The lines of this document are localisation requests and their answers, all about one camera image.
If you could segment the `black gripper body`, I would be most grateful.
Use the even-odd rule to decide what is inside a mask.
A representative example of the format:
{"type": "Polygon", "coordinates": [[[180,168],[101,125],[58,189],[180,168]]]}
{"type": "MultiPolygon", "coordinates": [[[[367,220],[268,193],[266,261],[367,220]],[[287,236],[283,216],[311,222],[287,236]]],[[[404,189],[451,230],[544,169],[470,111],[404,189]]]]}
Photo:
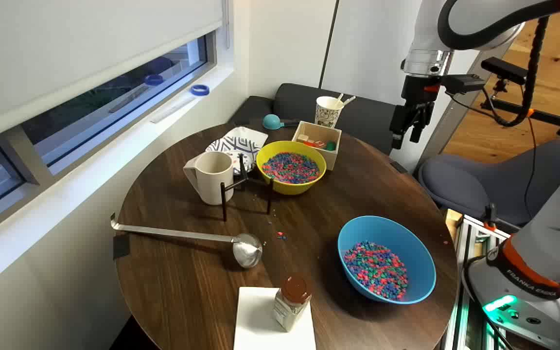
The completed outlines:
{"type": "Polygon", "coordinates": [[[437,98],[435,78],[406,76],[402,86],[404,103],[394,113],[396,125],[402,131],[414,125],[425,127],[429,123],[435,98],[437,98]]]}

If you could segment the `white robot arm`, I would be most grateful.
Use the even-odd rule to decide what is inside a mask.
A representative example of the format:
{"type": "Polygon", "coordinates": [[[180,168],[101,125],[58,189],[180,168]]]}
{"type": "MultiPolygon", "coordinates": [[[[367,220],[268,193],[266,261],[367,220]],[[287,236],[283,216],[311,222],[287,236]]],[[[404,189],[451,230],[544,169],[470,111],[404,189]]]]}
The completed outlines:
{"type": "Polygon", "coordinates": [[[538,20],[542,28],[552,14],[560,14],[560,0],[421,0],[400,63],[404,103],[394,107],[388,125],[390,148],[402,146],[406,131],[412,131],[412,142],[420,140],[453,51],[499,47],[525,22],[538,20]]]}

